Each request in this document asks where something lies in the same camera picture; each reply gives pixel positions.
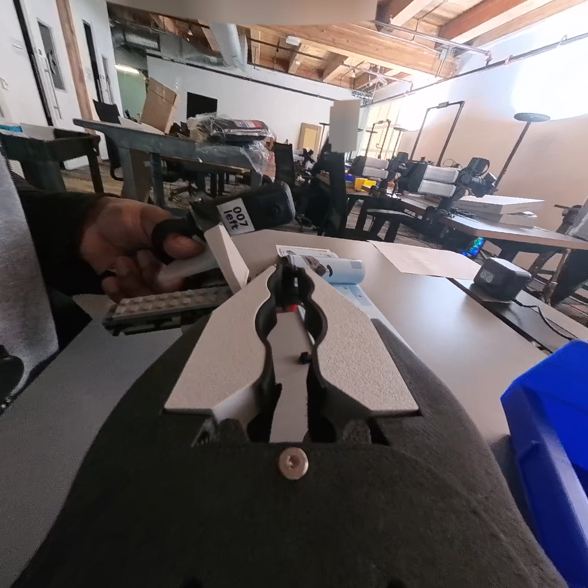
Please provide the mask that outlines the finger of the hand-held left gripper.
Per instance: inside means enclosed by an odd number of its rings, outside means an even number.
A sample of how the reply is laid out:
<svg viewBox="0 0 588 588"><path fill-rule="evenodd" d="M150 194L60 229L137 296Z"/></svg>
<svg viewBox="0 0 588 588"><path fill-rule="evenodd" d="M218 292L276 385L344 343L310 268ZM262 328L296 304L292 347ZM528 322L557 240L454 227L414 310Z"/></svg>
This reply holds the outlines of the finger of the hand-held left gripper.
<svg viewBox="0 0 588 588"><path fill-rule="evenodd" d="M158 283L168 283L194 276L211 269L219 269L235 295L249 280L249 269L239 254L231 236L223 224L217 224L204 232L204 251L190 259L175 260L161 268Z"/></svg>

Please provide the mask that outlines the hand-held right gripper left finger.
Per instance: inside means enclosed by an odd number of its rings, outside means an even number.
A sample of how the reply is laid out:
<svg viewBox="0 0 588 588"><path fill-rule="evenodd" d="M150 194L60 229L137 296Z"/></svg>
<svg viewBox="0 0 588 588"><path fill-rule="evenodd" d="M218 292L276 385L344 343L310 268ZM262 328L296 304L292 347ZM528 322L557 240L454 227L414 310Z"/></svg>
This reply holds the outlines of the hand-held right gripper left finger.
<svg viewBox="0 0 588 588"><path fill-rule="evenodd" d="M273 419L280 391L268 335L277 324L273 288L281 278L281 269L270 266L211 313L166 411L245 427L261 415Z"/></svg>

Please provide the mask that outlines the grey black toy brick model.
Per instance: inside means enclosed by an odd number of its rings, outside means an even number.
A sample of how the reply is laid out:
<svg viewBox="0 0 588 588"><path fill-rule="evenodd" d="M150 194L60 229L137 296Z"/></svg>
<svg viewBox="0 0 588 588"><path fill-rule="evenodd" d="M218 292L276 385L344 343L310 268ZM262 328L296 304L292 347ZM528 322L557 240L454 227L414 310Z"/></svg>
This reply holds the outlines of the grey black toy brick model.
<svg viewBox="0 0 588 588"><path fill-rule="evenodd" d="M269 279L269 299L275 313L293 312L310 299L314 286L311 271L283 263L270 269L276 274ZM114 336L188 327L233 297L230 287L224 285L126 298L109 308L102 326Z"/></svg>

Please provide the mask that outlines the blue plastic bin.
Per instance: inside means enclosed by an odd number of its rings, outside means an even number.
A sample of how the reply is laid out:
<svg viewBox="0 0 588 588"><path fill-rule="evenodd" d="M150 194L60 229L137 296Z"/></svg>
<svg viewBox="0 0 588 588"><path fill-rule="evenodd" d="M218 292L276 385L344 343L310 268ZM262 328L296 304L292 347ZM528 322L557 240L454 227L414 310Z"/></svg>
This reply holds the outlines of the blue plastic bin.
<svg viewBox="0 0 588 588"><path fill-rule="evenodd" d="M535 537L569 587L587 587L587 342L524 372L501 402Z"/></svg>

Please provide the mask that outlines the grey desk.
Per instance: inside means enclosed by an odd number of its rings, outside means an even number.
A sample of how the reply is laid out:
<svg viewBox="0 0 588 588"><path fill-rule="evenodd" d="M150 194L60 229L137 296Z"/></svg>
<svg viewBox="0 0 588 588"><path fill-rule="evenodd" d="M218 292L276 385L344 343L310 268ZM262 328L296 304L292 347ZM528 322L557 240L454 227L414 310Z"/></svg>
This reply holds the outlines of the grey desk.
<svg viewBox="0 0 588 588"><path fill-rule="evenodd" d="M235 244L252 275L274 260L276 245L363 260L367 296L459 399L498 463L510 464L500 397L544 358L521 335L452 282L401 273L367 242L262 231ZM178 329L114 337L95 319L1 415L1 587L45 538L107 416L178 338Z"/></svg>

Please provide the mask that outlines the tall black office chair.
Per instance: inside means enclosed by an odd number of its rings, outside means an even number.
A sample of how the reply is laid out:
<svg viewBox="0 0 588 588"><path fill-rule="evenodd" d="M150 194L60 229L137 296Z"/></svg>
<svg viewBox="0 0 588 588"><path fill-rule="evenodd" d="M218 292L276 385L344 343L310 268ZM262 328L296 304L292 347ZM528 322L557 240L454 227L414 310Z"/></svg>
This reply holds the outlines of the tall black office chair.
<svg viewBox="0 0 588 588"><path fill-rule="evenodd" d="M329 238L356 239L356 231L347 228L349 217L348 193L345 180L345 154L335 152L327 138L320 157L315 165L315 178L318 173L329 175L329 203L317 235Z"/></svg>

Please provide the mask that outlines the plastic wrapped bundle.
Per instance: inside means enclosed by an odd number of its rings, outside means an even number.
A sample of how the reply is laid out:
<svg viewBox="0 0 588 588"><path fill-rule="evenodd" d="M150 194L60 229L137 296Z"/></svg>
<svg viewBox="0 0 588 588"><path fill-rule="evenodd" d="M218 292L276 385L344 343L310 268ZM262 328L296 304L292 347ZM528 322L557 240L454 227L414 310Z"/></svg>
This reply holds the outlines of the plastic wrapped bundle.
<svg viewBox="0 0 588 588"><path fill-rule="evenodd" d="M231 119L205 113L187 119L189 136L207 154L242 156L255 172L264 175L270 162L268 145L275 134L259 120Z"/></svg>

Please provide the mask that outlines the light blue instruction booklet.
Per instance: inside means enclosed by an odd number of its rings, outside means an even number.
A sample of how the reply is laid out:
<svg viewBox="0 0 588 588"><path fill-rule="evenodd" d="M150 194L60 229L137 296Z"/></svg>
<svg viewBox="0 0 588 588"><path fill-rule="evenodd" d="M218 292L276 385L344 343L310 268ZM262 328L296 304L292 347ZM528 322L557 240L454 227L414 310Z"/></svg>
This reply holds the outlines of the light blue instruction booklet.
<svg viewBox="0 0 588 588"><path fill-rule="evenodd" d="M408 345L361 288L366 270L363 261L340 258L329 249L314 247L276 245L276 251L288 266L313 270L371 319L382 322L403 344Z"/></svg>

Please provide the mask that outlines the white paper sheet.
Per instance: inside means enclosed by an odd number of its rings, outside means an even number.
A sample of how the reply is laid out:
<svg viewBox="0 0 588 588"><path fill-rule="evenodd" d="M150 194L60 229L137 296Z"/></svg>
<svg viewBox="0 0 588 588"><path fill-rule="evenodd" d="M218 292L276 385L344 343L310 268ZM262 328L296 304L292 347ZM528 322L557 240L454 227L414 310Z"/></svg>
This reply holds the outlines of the white paper sheet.
<svg viewBox="0 0 588 588"><path fill-rule="evenodd" d="M401 273L472 281L481 269L475 261L451 251L374 240L369 243Z"/></svg>

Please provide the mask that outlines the adjacent dark grey table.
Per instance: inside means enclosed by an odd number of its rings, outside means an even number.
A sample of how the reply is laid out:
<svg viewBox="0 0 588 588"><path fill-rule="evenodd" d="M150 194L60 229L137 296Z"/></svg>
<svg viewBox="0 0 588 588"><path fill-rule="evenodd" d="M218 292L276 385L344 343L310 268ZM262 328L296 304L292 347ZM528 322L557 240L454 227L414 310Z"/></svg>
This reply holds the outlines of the adjacent dark grey table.
<svg viewBox="0 0 588 588"><path fill-rule="evenodd" d="M587 327L525 291L511 302L501 302L490 298L472 281L450 279L450 282L546 354L575 339L587 341Z"/></svg>

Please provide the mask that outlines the dark metal table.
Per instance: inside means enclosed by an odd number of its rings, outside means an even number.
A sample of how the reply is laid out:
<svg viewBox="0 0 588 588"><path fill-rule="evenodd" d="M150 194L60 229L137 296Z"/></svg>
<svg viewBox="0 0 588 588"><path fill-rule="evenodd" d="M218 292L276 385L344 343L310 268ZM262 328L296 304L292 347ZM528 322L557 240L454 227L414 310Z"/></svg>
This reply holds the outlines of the dark metal table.
<svg viewBox="0 0 588 588"><path fill-rule="evenodd" d="M120 124L74 118L73 124L84 129L96 130L110 138L116 145L121 161L124 186L128 198L141 201L137 175L133 168L132 152L141 152L149 158L153 198L157 206L165 209L162 158L195 162L206 170L221 171L224 168L240 168L251 173L251 188L262 184L262 168L255 166L253 155L244 148L213 143L197 143L190 139L154 134Z"/></svg>

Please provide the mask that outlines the plain cardboard box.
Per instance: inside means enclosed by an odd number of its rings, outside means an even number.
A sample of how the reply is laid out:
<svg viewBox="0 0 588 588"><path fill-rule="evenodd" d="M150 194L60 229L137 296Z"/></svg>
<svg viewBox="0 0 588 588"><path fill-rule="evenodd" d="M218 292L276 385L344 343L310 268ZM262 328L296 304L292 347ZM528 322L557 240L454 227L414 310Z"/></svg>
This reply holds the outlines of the plain cardboard box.
<svg viewBox="0 0 588 588"><path fill-rule="evenodd" d="M173 124L178 94L150 77L146 86L146 97L140 122L168 134Z"/></svg>

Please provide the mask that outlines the flat white box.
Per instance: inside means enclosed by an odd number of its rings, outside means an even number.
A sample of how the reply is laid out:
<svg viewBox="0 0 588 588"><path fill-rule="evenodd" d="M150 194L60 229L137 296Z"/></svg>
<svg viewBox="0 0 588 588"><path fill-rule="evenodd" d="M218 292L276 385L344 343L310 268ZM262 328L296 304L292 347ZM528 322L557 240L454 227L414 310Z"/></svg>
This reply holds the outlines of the flat white box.
<svg viewBox="0 0 588 588"><path fill-rule="evenodd" d="M452 211L494 224L520 227L537 226L538 216L545 201L498 195L481 198L465 196L452 205Z"/></svg>

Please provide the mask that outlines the dark side table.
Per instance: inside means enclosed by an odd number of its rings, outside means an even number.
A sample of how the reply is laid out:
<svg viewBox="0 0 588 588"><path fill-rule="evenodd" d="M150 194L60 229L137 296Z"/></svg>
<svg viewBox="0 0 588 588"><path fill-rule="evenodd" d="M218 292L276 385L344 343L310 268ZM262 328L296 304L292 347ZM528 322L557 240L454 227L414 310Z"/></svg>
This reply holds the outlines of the dark side table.
<svg viewBox="0 0 588 588"><path fill-rule="evenodd" d="M86 157L94 191L104 192L98 155L100 137L72 130L49 128L50 139L32 138L23 133L1 131L1 144L9 160L18 161L25 179L45 192L66 191L61 165L69 160Z"/></svg>

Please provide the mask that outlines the silver air duct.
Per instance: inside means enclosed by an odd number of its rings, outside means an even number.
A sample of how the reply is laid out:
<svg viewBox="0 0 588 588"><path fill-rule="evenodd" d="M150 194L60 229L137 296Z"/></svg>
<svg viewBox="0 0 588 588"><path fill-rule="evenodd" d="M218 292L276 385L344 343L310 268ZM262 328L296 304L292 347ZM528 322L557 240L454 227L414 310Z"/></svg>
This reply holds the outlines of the silver air duct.
<svg viewBox="0 0 588 588"><path fill-rule="evenodd" d="M209 29L224 64L228 68L244 71L246 68L246 41L242 42L235 24L210 22Z"/></svg>

